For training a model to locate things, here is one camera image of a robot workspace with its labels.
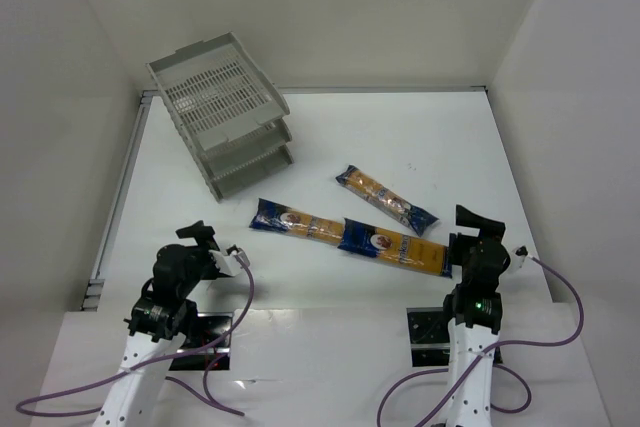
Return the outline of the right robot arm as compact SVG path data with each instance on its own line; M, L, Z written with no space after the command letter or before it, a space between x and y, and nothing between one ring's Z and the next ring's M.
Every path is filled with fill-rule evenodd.
M445 297L449 334L449 380L452 392L439 421L444 426L489 426L490 389L503 308L497 292L500 276L511 263L502 244L506 226L469 209L456 207L455 224L478 231L450 236L448 262L462 268L461 280Z

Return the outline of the small spaghetti bag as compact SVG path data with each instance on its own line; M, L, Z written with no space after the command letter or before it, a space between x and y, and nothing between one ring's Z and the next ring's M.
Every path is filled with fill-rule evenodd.
M418 237L439 219L396 194L354 165L349 165L335 177L336 182L367 203L409 228Z

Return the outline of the wide spaghetti bag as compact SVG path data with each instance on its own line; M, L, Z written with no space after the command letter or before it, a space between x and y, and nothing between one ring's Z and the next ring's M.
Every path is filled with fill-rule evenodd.
M338 248L420 273L452 277L447 246L352 219L345 219Z

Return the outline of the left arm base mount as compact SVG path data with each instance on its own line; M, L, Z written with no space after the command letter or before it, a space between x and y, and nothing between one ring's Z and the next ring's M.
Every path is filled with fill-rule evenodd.
M231 328L232 321L232 313L199 314L195 327L178 352L192 351L217 340ZM227 336L215 347L209 347L206 351L199 351L194 355L173 360L169 370L203 372L207 366L213 364L211 371L228 371L230 368L230 347L231 336Z

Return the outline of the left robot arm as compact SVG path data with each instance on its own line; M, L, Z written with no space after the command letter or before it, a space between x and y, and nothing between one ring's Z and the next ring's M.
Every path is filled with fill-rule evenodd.
M215 231L202 221L176 231L195 244L170 244L156 254L152 277L131 310L129 335L117 374L94 424L146 426L170 364L197 317L188 299L197 284L219 274Z

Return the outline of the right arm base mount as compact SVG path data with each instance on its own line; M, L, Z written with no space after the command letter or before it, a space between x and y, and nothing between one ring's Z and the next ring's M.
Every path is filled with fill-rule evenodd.
M441 307L408 308L407 323L413 367L447 367L450 340Z

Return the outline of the long spaghetti bag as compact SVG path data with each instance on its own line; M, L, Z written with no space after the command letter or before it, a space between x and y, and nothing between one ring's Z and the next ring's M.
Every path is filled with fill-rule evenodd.
M340 222L313 216L266 199L259 200L256 214L249 227L335 246L340 244L345 229Z

